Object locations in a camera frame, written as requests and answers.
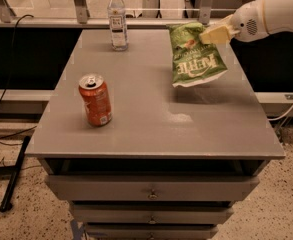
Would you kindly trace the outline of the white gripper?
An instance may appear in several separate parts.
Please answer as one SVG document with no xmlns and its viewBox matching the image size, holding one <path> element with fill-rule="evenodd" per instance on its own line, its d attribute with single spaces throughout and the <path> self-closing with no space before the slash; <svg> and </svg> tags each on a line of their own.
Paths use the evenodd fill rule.
<svg viewBox="0 0 293 240">
<path fill-rule="evenodd" d="M 233 14 L 220 19 L 199 35 L 203 44 L 229 43 L 232 38 L 252 42 L 268 36 L 264 20 L 264 0 L 244 4 Z"/>
</svg>

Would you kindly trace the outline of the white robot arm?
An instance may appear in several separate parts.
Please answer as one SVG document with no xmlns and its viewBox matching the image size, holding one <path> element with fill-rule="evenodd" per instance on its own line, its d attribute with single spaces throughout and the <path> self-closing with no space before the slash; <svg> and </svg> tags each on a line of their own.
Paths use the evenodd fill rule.
<svg viewBox="0 0 293 240">
<path fill-rule="evenodd" d="M 280 32 L 293 32 L 293 0 L 255 0 L 211 24 L 200 35 L 203 44 L 264 39 Z"/>
</svg>

